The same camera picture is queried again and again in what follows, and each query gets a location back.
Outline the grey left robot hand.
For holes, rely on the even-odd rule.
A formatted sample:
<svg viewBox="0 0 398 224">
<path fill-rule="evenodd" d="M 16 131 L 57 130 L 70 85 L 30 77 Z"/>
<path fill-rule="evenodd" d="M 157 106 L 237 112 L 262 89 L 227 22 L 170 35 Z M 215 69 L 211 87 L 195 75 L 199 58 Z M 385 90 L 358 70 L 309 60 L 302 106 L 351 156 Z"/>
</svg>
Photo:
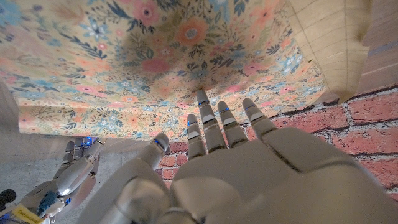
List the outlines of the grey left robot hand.
<svg viewBox="0 0 398 224">
<path fill-rule="evenodd" d="M 249 140 L 225 102 L 216 119 L 197 92 L 188 161 L 170 187 L 156 173 L 158 134 L 97 191 L 79 223 L 396 223 L 397 204 L 349 155 L 295 128 L 279 129 L 250 100 Z"/>
</svg>

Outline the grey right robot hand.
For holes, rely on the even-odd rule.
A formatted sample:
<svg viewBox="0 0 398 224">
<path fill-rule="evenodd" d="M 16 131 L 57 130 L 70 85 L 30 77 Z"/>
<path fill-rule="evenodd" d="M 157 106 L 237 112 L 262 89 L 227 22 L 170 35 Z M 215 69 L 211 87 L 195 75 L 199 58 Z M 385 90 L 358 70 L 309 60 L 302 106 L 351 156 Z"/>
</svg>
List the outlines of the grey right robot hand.
<svg viewBox="0 0 398 224">
<path fill-rule="evenodd" d="M 68 142 L 62 165 L 53 179 L 35 187 L 21 204 L 43 219 L 54 219 L 81 204 L 95 184 L 100 152 L 106 141 L 106 138 L 77 138 Z"/>
</svg>

